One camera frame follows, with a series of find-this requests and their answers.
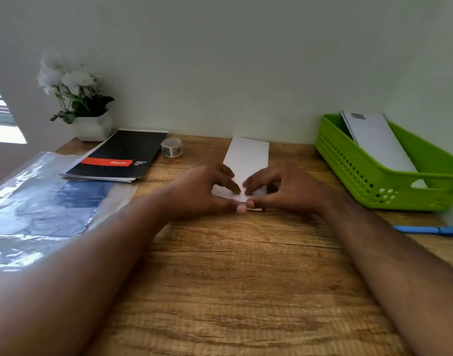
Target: green basket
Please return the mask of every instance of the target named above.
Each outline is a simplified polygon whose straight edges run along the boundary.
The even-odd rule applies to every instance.
[[[369,208],[444,211],[453,204],[453,155],[388,122],[419,172],[384,167],[351,138],[340,114],[324,115],[315,147],[353,197]],[[423,179],[428,188],[411,185]]]

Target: white pot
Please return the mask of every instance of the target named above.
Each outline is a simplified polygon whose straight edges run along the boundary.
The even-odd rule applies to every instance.
[[[112,114],[108,110],[98,117],[77,117],[72,127],[81,141],[104,141],[112,132]]]

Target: window sill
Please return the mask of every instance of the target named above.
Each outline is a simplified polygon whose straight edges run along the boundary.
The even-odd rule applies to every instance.
[[[26,144],[24,135],[17,126],[0,125],[0,142],[10,144]]]

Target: pen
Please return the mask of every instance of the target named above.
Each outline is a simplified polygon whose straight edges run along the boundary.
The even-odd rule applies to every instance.
[[[453,226],[431,227],[431,226],[393,226],[396,230],[404,233],[432,233],[447,237],[453,237]]]

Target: wooden table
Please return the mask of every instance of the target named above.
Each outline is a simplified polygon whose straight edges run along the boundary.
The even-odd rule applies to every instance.
[[[230,140],[176,135],[136,195],[222,161]],[[73,140],[58,152],[83,154]],[[271,143],[269,164],[294,162],[344,190],[312,145]],[[390,223],[437,216],[378,212]],[[453,264],[453,239],[414,238]],[[280,210],[178,222],[158,235],[107,312],[86,355],[410,355],[330,229]]]

